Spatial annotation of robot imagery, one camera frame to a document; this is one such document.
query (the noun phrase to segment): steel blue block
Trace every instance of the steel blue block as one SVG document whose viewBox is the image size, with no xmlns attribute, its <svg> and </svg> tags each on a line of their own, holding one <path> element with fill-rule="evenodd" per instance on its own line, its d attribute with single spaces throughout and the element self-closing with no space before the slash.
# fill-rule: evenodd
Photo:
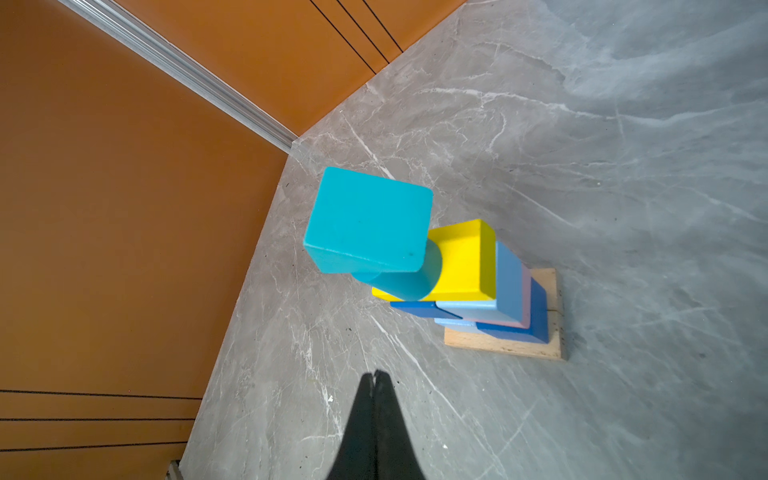
<svg viewBox="0 0 768 480">
<path fill-rule="evenodd" d="M 460 316 L 456 316 L 453 313 L 448 313 L 445 310 L 440 310 L 435 305 L 435 302 L 389 302 L 389 305 L 392 308 L 396 308 L 398 310 L 402 310 L 403 312 L 420 316 L 422 318 L 461 319 Z"/>
<path fill-rule="evenodd" d="M 497 339 L 549 343 L 547 293 L 544 287 L 539 285 L 536 280 L 531 279 L 531 326 L 527 329 L 480 322 L 477 322 L 477 327 L 481 332 L 494 336 Z"/>
<path fill-rule="evenodd" d="M 438 325 L 442 325 L 445 328 L 456 330 L 457 332 L 482 333 L 480 330 L 478 330 L 477 323 L 472 322 L 470 320 L 435 319 L 435 323 L 437 323 Z"/>
<path fill-rule="evenodd" d="M 353 273 L 358 281 L 409 302 L 421 300 L 435 288 L 442 270 L 437 243 L 427 239 L 424 264 L 418 272 Z"/>
<path fill-rule="evenodd" d="M 461 318 L 526 329 L 531 325 L 530 279 L 531 271 L 506 245 L 497 240 L 495 300 L 438 300 L 437 306 Z"/>
<path fill-rule="evenodd" d="M 431 211 L 426 187 L 327 167 L 304 248 L 323 273 L 416 272 Z"/>
</svg>

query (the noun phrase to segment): wooden board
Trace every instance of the wooden board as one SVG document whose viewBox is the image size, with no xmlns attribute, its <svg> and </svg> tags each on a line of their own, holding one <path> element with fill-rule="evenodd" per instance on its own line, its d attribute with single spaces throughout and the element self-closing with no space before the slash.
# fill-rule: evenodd
<svg viewBox="0 0 768 480">
<path fill-rule="evenodd" d="M 547 291 L 549 343 L 515 342 L 502 340 L 484 333 L 462 333 L 445 329 L 445 344 L 462 349 L 529 356 L 537 359 L 565 360 L 563 332 L 563 296 L 558 273 L 554 268 L 531 270 L 531 276 Z"/>
<path fill-rule="evenodd" d="M 0 389 L 202 397 L 287 155 L 60 2 L 0 45 Z"/>
<path fill-rule="evenodd" d="M 456 10 L 465 0 L 366 0 L 405 50 Z"/>
<path fill-rule="evenodd" d="M 0 422 L 0 451 L 186 443 L 193 424 L 192 420 Z"/>
</svg>

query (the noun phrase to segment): black line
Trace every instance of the black line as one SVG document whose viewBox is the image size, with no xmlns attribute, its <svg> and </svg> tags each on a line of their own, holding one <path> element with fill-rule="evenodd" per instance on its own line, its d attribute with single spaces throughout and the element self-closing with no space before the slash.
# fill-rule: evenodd
<svg viewBox="0 0 768 480">
<path fill-rule="evenodd" d="M 332 21 L 330 21 L 330 19 L 329 19 L 328 17 L 326 17 L 326 14 L 324 14 L 324 13 L 323 13 L 323 11 L 322 11 L 322 10 L 320 10 L 320 7 L 318 7 L 318 6 L 315 4 L 315 2 L 313 2 L 313 0 L 310 0 L 310 2 L 312 2 L 312 5 L 315 5 L 315 8 L 317 8 L 317 11 L 318 11 L 318 12 L 320 12 L 320 14 L 321 14 L 321 15 L 322 15 L 322 16 L 323 16 L 323 17 L 324 17 L 326 20 L 328 20 L 328 23 L 330 23 L 330 24 L 331 24 L 331 26 L 333 27 L 333 29 L 334 29 L 334 30 L 336 30 L 336 33 L 338 33 L 338 34 L 339 34 L 339 36 L 340 36 L 341 38 L 344 38 L 344 41 L 346 42 L 346 44 L 347 44 L 347 45 L 349 45 L 349 47 L 350 47 L 352 50 L 354 50 L 354 52 L 355 52 L 355 53 L 357 53 L 357 56 L 358 56 L 358 57 L 360 57 L 360 60 L 362 60 L 362 62 L 363 62 L 364 64 L 366 64 L 366 67 L 368 67 L 368 69 L 369 69 L 370 71 L 372 71 L 372 72 L 373 72 L 373 74 L 375 75 L 375 74 L 376 74 L 376 71 L 375 71 L 375 70 L 373 70 L 373 69 L 371 68 L 371 66 L 370 66 L 370 65 L 368 65 L 368 62 L 365 60 L 365 58 L 363 58 L 363 57 L 362 57 L 362 55 L 360 54 L 360 52 L 358 52 L 357 50 L 355 50 L 355 48 L 352 46 L 352 44 L 351 44 L 351 43 L 349 43 L 349 40 L 347 40 L 347 39 L 344 37 L 344 35 L 341 35 L 341 32 L 339 31 L 339 29 L 338 29 L 338 28 L 336 28 L 336 26 L 333 24 L 333 22 L 332 22 Z"/>
<path fill-rule="evenodd" d="M 371 13 L 373 13 L 373 17 L 376 20 L 379 21 L 379 25 L 381 25 L 382 28 L 384 28 L 384 31 L 386 32 L 386 34 L 389 35 L 389 37 L 392 39 L 392 41 L 395 42 L 395 45 L 397 45 L 397 48 L 399 48 L 400 53 L 402 53 L 402 48 L 400 48 L 400 44 L 397 43 L 397 40 L 395 40 L 395 37 L 393 37 L 392 34 L 389 33 L 389 30 L 387 30 L 386 27 L 384 26 L 384 24 L 382 23 L 382 21 L 379 20 L 379 16 L 376 14 L 376 12 L 373 11 L 373 8 L 371 8 L 371 5 L 368 5 L 368 2 L 366 2 L 366 0 L 362 0 L 362 3 L 366 4 L 366 7 L 368 7 L 368 9 L 371 11 Z"/>
<path fill-rule="evenodd" d="M 194 419 L 0 419 L 0 422 L 168 422 L 170 420 L 194 421 Z"/>
<path fill-rule="evenodd" d="M 109 396 L 109 397 L 121 397 L 121 398 L 129 398 L 129 399 L 202 400 L 202 397 L 122 395 L 120 393 L 35 392 L 33 390 L 0 390 L 0 393 L 38 393 L 39 395 Z"/>
<path fill-rule="evenodd" d="M 179 445 L 181 443 L 186 443 L 186 442 L 121 443 L 116 445 L 79 445 L 76 447 L 40 447 L 36 449 L 4 449 L 4 450 L 0 450 L 0 453 L 40 452 L 41 450 L 106 449 L 108 447 L 142 447 L 146 445 Z"/>
<path fill-rule="evenodd" d="M 368 41 L 370 41 L 370 42 L 371 42 L 371 45 L 373 45 L 373 47 L 376 49 L 376 51 L 379 53 L 379 55 L 381 55 L 381 56 L 382 56 L 382 58 L 384 59 L 384 61 L 386 62 L 386 64 L 387 64 L 387 65 L 389 65 L 389 60 L 387 60 L 387 59 L 386 59 L 386 57 L 384 56 L 384 54 L 382 53 L 382 51 L 381 51 L 381 50 L 379 50 L 379 47 L 377 47 L 377 46 L 376 46 L 376 44 L 375 44 L 375 43 L 373 43 L 373 40 L 371 40 L 371 38 L 368 36 L 368 34 L 366 33 L 366 31 L 362 29 L 362 27 L 360 26 L 360 24 L 359 24 L 359 23 L 357 23 L 357 20 L 355 20 L 355 17 L 352 17 L 352 14 L 351 14 L 351 13 L 349 13 L 349 12 L 347 11 L 346 7 L 345 7 L 345 6 L 342 4 L 341 0 L 336 0 L 336 3 L 338 3 L 338 4 L 339 4 L 339 6 L 340 6 L 340 7 L 341 7 L 341 8 L 344 10 L 344 12 L 345 12 L 345 13 L 346 13 L 346 14 L 347 14 L 347 15 L 348 15 L 348 16 L 349 16 L 351 19 L 352 19 L 352 21 L 353 21 L 353 22 L 355 22 L 355 25 L 357 25 L 357 28 L 359 28 L 359 29 L 360 29 L 360 31 L 362 32 L 362 34 L 363 34 L 363 35 L 365 35 L 365 36 L 366 36 L 366 38 L 368 38 Z"/>
</svg>

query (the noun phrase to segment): cyan cylinder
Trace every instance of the cyan cylinder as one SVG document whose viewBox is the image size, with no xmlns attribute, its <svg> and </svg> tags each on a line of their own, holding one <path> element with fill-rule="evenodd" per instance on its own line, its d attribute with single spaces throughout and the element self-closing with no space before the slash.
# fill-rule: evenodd
<svg viewBox="0 0 768 480">
<path fill-rule="evenodd" d="M 406 302 L 421 300 L 435 288 L 442 271 L 437 243 L 427 239 L 422 268 L 416 272 L 353 273 L 358 281 L 374 286 Z"/>
</svg>

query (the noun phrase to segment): wooden block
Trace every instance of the wooden block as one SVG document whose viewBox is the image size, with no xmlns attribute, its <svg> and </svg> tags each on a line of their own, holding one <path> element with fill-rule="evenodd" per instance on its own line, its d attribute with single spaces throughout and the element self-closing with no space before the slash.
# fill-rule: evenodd
<svg viewBox="0 0 768 480">
<path fill-rule="evenodd" d="M 416 272 L 432 196 L 427 187 L 327 167 L 304 248 L 323 273 Z"/>
<path fill-rule="evenodd" d="M 428 238 L 442 255 L 437 284 L 423 302 L 488 301 L 496 298 L 496 233 L 483 220 L 433 228 Z M 392 300 L 374 288 L 373 296 Z"/>
<path fill-rule="evenodd" d="M 439 309 L 435 302 L 389 302 L 392 308 L 402 310 L 403 312 L 410 313 L 411 315 L 420 316 L 422 318 L 451 318 L 461 319 L 460 316 L 453 313 L 446 312 Z"/>
<path fill-rule="evenodd" d="M 554 268 L 533 269 L 531 276 L 547 291 L 549 343 L 515 342 L 479 333 L 462 333 L 445 329 L 447 346 L 508 355 L 529 356 L 538 359 L 565 360 L 565 335 L 563 332 L 563 303 L 560 282 Z"/>
<path fill-rule="evenodd" d="M 547 310 L 554 310 L 564 315 L 563 293 L 558 271 L 554 268 L 532 268 L 531 276 L 547 291 Z"/>
<path fill-rule="evenodd" d="M 497 240 L 496 299 L 474 302 L 440 300 L 436 303 L 439 309 L 458 315 L 463 319 L 527 329 L 531 325 L 531 312 L 526 307 L 531 305 L 532 284 L 531 271 L 506 245 Z M 542 319 L 544 323 L 547 321 L 546 301 L 545 293 L 545 311 Z"/>
</svg>

